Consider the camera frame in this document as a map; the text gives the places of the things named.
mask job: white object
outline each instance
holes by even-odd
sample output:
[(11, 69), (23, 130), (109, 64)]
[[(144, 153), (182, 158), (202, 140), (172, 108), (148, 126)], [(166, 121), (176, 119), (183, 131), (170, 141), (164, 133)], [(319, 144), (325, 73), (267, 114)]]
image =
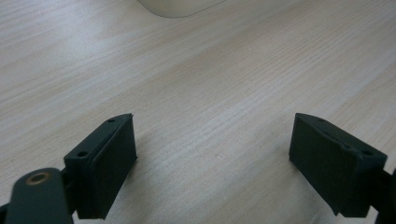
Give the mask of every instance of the white object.
[(163, 17), (190, 16), (225, 0), (138, 0), (145, 8)]

